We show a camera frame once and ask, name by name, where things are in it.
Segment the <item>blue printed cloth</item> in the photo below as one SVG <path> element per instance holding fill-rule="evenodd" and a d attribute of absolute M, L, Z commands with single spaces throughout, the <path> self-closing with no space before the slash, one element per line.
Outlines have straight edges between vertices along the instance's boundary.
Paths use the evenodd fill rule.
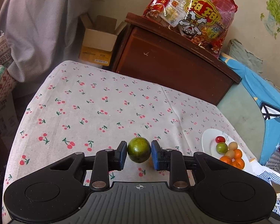
<path fill-rule="evenodd" d="M 257 103 L 265 121 L 260 164 L 265 165 L 280 148 L 280 93 L 247 66 L 225 53 L 220 60 L 241 77 L 241 83 Z"/>

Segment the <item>red cherry tomato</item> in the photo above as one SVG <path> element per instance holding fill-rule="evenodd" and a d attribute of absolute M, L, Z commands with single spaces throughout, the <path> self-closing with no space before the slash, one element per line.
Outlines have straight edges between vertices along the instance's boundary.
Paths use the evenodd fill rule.
<path fill-rule="evenodd" d="M 223 137 L 223 136 L 217 136 L 216 138 L 215 138 L 215 142 L 218 144 L 218 143 L 225 143 L 226 142 L 226 140 L 225 140 L 225 138 Z"/>

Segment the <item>orange mandarin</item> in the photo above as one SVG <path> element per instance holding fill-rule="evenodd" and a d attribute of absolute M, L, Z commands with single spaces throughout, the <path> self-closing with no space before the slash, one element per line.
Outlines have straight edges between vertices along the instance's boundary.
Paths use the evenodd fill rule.
<path fill-rule="evenodd" d="M 232 158 L 230 158 L 229 156 L 222 156 L 220 157 L 220 161 L 232 165 Z"/>
<path fill-rule="evenodd" d="M 232 162 L 232 166 L 243 170 L 245 168 L 245 162 L 242 158 L 235 158 Z"/>
<path fill-rule="evenodd" d="M 240 159 L 242 158 L 242 151 L 240 149 L 234 150 L 234 159 Z"/>

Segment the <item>cherry print tablecloth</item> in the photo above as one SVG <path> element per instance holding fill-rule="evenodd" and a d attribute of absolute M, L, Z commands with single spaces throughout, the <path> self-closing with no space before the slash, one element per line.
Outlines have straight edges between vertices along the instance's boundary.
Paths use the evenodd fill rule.
<path fill-rule="evenodd" d="M 28 104 L 4 187 L 75 152 L 92 156 L 143 137 L 192 155 L 215 128 L 254 155 L 215 105 L 170 88 L 73 61 L 58 65 Z"/>

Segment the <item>white blue dotted glove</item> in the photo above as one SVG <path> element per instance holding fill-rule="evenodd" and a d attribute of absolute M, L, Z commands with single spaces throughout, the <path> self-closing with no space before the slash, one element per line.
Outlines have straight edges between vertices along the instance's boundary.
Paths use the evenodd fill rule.
<path fill-rule="evenodd" d="M 252 172 L 258 178 L 268 182 L 270 185 L 275 183 L 280 185 L 280 173 L 271 170 L 266 166 L 262 166 L 258 163 L 256 159 L 250 160 L 250 166 L 252 167 Z"/>

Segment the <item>dark wooden cabinet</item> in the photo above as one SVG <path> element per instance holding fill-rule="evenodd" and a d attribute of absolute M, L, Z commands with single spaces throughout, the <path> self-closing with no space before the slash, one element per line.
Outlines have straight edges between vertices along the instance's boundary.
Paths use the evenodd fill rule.
<path fill-rule="evenodd" d="M 146 17 L 128 13 L 111 70 L 157 83 L 217 105 L 241 78 L 187 38 Z"/>

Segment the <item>white floral plate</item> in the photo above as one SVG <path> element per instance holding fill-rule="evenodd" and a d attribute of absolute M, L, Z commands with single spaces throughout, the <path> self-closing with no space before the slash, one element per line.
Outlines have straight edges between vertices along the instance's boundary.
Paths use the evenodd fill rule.
<path fill-rule="evenodd" d="M 213 128 L 207 129 L 202 135 L 202 150 L 204 153 L 215 157 L 232 166 L 254 175 L 252 166 L 240 144 L 223 131 Z"/>

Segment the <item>grey checked curtain cover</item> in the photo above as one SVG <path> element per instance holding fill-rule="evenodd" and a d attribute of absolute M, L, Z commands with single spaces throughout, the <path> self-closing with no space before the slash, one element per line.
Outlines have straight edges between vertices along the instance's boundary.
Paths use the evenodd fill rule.
<path fill-rule="evenodd" d="M 18 94 L 37 91 L 59 63 L 77 54 L 76 31 L 90 0 L 4 0 L 0 35 L 11 49 L 8 72 Z"/>

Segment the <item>open cardboard box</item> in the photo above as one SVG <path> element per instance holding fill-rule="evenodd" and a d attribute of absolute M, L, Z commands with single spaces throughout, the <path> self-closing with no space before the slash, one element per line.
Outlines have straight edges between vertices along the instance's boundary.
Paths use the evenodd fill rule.
<path fill-rule="evenodd" d="M 115 45 L 126 22 L 117 25 L 117 20 L 106 16 L 97 16 L 92 22 L 87 13 L 80 16 L 85 28 L 79 59 L 85 63 L 109 66 Z"/>

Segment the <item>small green fruit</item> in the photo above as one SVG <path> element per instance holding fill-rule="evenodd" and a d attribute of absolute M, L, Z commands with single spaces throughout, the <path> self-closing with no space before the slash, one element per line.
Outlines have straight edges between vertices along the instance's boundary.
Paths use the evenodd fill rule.
<path fill-rule="evenodd" d="M 218 154 L 224 155 L 229 150 L 226 143 L 218 143 L 216 146 L 216 151 Z"/>

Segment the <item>large green round fruit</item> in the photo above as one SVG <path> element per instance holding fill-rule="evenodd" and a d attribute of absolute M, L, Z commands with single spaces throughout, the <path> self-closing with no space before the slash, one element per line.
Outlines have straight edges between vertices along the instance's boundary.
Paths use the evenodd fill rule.
<path fill-rule="evenodd" d="M 129 158 L 135 163 L 143 163 L 150 158 L 151 146 L 146 138 L 133 138 L 127 146 Z"/>

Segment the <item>red snack bag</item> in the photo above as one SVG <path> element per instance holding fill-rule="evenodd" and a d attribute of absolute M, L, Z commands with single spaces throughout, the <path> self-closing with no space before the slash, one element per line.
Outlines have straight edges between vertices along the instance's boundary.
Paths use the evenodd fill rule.
<path fill-rule="evenodd" d="M 234 0 L 152 0 L 143 16 L 219 57 L 237 10 Z"/>

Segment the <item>brown longan fruit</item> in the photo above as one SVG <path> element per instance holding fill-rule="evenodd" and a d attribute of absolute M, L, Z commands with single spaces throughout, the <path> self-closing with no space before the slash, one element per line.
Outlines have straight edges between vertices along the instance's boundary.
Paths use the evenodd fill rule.
<path fill-rule="evenodd" d="M 234 151 L 234 150 L 228 150 L 228 151 L 225 153 L 225 156 L 229 157 L 230 159 L 234 159 L 234 157 L 235 157 L 235 151 Z"/>
<path fill-rule="evenodd" d="M 236 150 L 238 148 L 238 144 L 236 142 L 230 142 L 228 148 L 229 150 Z"/>

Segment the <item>green sofa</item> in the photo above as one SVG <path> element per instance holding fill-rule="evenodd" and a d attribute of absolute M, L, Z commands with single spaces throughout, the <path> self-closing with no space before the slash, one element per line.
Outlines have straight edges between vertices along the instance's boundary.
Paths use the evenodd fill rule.
<path fill-rule="evenodd" d="M 263 77 L 263 61 L 246 50 L 237 39 L 229 41 L 225 54 L 257 73 L 280 93 L 280 90 L 270 80 Z M 218 107 L 260 162 L 265 135 L 265 121 L 257 103 L 243 84 L 240 82 L 233 85 L 220 101 Z"/>

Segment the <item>striped patterned blanket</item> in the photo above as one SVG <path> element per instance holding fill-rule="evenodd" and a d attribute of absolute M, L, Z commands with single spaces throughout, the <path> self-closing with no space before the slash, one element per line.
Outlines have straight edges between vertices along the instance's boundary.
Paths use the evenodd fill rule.
<path fill-rule="evenodd" d="M 16 86 L 16 80 L 11 77 L 7 70 L 12 62 L 11 48 L 4 33 L 2 33 L 0 36 L 0 104 Z"/>

